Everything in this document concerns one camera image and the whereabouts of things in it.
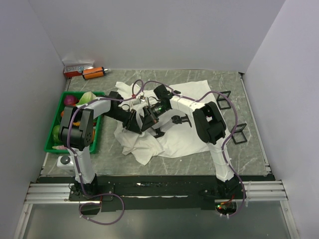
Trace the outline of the white garment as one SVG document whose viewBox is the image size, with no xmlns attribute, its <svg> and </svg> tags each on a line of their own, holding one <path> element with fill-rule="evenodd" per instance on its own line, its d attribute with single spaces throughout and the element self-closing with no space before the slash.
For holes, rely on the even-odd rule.
<svg viewBox="0 0 319 239">
<path fill-rule="evenodd" d="M 132 96 L 132 85 L 116 82 L 117 92 L 124 99 L 129 98 Z M 195 100 L 211 90 L 207 80 L 175 84 L 170 87 Z M 153 156 L 177 158 L 208 151 L 206 144 L 197 135 L 194 120 L 190 119 L 192 127 L 186 122 L 170 124 L 173 116 L 182 117 L 185 114 L 178 110 L 169 110 L 160 116 L 159 123 L 153 126 L 155 129 L 160 127 L 164 132 L 164 136 L 159 138 L 154 137 L 155 132 L 152 129 L 136 134 L 123 129 L 122 123 L 118 122 L 114 136 L 123 147 L 122 154 L 131 153 L 137 162 L 147 165 Z"/>
</svg>

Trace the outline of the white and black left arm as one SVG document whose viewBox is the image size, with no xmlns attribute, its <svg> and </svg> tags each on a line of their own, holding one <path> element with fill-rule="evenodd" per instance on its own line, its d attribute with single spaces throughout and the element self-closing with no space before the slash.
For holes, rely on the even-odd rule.
<svg viewBox="0 0 319 239">
<path fill-rule="evenodd" d="M 89 146 L 93 142 L 93 121 L 99 116 L 108 116 L 123 123 L 123 128 L 141 134 L 136 120 L 136 111 L 119 107 L 125 99 L 111 91 L 109 95 L 97 97 L 80 106 L 66 106 L 60 124 L 58 137 L 70 153 L 74 171 L 74 194 L 87 200 L 101 197 L 97 175 L 93 170 Z"/>
</svg>

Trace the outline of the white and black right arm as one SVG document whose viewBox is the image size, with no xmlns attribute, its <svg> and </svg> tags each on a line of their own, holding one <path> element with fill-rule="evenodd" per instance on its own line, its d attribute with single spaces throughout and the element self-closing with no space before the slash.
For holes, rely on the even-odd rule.
<svg viewBox="0 0 319 239">
<path fill-rule="evenodd" d="M 153 106 L 143 107 L 143 114 L 139 116 L 142 123 L 141 130 L 151 128 L 158 123 L 159 116 L 169 110 L 178 110 L 186 114 L 193 119 L 199 139 L 206 143 L 211 153 L 216 170 L 217 195 L 227 199 L 243 190 L 241 178 L 232 166 L 226 146 L 236 127 L 229 131 L 216 102 L 201 101 L 210 92 L 195 100 L 183 96 L 179 91 L 169 91 L 162 84 L 154 89 L 154 93 L 159 102 Z"/>
</svg>

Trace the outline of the green toy lettuce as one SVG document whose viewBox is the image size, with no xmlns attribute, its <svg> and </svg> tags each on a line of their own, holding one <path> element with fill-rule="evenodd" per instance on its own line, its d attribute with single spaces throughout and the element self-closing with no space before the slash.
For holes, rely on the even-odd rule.
<svg viewBox="0 0 319 239">
<path fill-rule="evenodd" d="M 85 92 L 82 97 L 80 98 L 79 102 L 76 104 L 77 106 L 87 104 L 91 102 L 92 100 L 96 99 L 96 95 L 92 92 Z"/>
</svg>

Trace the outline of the orange cylindrical tool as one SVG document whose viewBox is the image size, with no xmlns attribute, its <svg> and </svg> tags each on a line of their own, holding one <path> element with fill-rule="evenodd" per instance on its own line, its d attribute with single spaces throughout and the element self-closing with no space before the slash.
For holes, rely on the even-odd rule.
<svg viewBox="0 0 319 239">
<path fill-rule="evenodd" d="M 109 70 L 104 67 L 90 68 L 82 71 L 82 77 L 85 80 L 91 80 L 99 77 L 104 77 Z"/>
</svg>

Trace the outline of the purple toy onion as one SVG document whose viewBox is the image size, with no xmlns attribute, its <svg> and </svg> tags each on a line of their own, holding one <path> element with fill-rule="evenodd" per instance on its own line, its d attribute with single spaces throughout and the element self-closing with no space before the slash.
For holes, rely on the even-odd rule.
<svg viewBox="0 0 319 239">
<path fill-rule="evenodd" d="M 78 99 L 74 95 L 66 95 L 63 103 L 65 106 L 72 106 L 78 102 Z"/>
</svg>

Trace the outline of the red white carton box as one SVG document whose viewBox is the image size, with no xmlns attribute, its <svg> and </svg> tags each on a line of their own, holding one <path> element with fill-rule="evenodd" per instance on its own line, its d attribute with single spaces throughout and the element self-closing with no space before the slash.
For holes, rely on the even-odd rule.
<svg viewBox="0 0 319 239">
<path fill-rule="evenodd" d="M 63 74 L 66 78 L 72 78 L 76 76 L 81 76 L 84 70 L 92 69 L 92 68 L 94 68 L 93 64 L 68 66 L 68 67 L 64 67 Z"/>
</svg>

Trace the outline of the green plastic tray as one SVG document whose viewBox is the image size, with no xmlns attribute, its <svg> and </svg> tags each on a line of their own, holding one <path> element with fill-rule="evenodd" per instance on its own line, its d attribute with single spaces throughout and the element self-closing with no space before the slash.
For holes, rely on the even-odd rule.
<svg viewBox="0 0 319 239">
<path fill-rule="evenodd" d="M 77 101 L 79 101 L 85 93 L 86 92 L 72 92 L 72 91 L 62 93 L 60 100 L 59 100 L 58 107 L 55 111 L 55 116 L 53 118 L 53 122 L 51 124 L 50 133 L 47 137 L 47 140 L 46 140 L 46 143 L 44 146 L 45 152 L 56 153 L 56 154 L 67 154 L 68 153 L 67 149 L 58 148 L 59 146 L 61 146 L 63 144 L 58 141 L 58 136 L 57 136 L 58 128 L 56 126 L 59 126 L 61 123 L 61 119 L 62 119 L 61 113 L 64 111 L 64 108 L 65 108 L 64 99 L 67 96 L 73 95 L 74 97 L 77 98 Z M 93 121 L 93 130 L 94 130 L 93 142 L 90 144 L 90 147 L 89 147 L 91 154 L 96 153 L 97 144 L 98 144 L 100 132 L 101 132 L 101 123 L 102 123 L 102 116 L 95 118 Z"/>
</svg>

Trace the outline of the black frame stand far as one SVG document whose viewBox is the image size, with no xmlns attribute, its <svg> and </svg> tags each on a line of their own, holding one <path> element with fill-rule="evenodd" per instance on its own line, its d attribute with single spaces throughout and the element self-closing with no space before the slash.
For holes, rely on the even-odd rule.
<svg viewBox="0 0 319 239">
<path fill-rule="evenodd" d="M 231 108 L 231 105 L 229 104 L 229 102 L 225 99 L 229 98 L 231 91 L 223 91 L 220 92 L 221 94 L 218 94 L 217 98 L 216 98 L 216 102 L 217 105 L 219 107 L 220 110 L 228 110 Z"/>
</svg>

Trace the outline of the black frame stand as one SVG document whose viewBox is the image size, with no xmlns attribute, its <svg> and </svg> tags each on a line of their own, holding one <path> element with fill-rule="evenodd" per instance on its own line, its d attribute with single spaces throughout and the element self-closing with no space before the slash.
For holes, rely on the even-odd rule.
<svg viewBox="0 0 319 239">
<path fill-rule="evenodd" d="M 235 145 L 239 145 L 239 144 L 248 142 L 247 137 L 244 133 L 244 129 L 246 126 L 247 126 L 246 123 L 240 123 L 235 127 L 234 134 L 231 136 L 233 143 Z"/>
<path fill-rule="evenodd" d="M 229 98 L 231 91 L 223 91 L 220 92 L 221 94 L 218 94 L 217 98 L 216 98 L 216 102 L 217 105 L 219 107 L 220 110 L 228 110 L 231 108 L 231 105 L 229 104 L 229 102 L 225 99 Z"/>
</svg>

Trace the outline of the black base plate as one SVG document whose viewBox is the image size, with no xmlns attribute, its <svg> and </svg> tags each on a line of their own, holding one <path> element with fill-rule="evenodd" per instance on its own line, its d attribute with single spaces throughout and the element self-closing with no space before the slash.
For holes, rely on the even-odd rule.
<svg viewBox="0 0 319 239">
<path fill-rule="evenodd" d="M 71 202 L 97 203 L 102 212 L 115 210 L 215 210 L 218 200 L 245 199 L 244 186 L 234 177 L 222 182 L 214 175 L 97 176 L 83 188 L 70 188 Z"/>
</svg>

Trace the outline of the black frame stand near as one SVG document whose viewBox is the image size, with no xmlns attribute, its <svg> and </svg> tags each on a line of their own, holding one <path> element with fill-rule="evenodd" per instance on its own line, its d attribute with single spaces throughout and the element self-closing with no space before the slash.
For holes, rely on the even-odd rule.
<svg viewBox="0 0 319 239">
<path fill-rule="evenodd" d="M 247 126 L 246 123 L 240 123 L 235 127 L 234 134 L 231 136 L 233 143 L 235 145 L 239 145 L 239 144 L 248 142 L 247 137 L 244 133 L 244 129 L 246 126 Z"/>
</svg>

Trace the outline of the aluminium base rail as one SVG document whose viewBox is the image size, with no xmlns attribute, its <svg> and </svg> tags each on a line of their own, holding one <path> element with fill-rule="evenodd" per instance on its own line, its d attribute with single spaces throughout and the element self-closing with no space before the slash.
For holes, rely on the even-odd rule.
<svg viewBox="0 0 319 239">
<path fill-rule="evenodd" d="M 288 196 L 281 181 L 249 181 L 244 182 L 248 202 L 253 201 L 287 201 Z M 70 185 L 30 184 L 25 204 L 74 204 L 70 201 Z"/>
</svg>

